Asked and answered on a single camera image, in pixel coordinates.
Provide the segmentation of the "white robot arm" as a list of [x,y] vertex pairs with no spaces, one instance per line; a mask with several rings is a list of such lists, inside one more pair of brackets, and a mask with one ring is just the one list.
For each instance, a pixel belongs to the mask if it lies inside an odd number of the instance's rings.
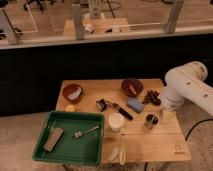
[[185,99],[213,116],[213,87],[205,83],[207,76],[207,67],[199,61],[175,67],[165,74],[166,86],[160,95],[165,122],[176,114]]

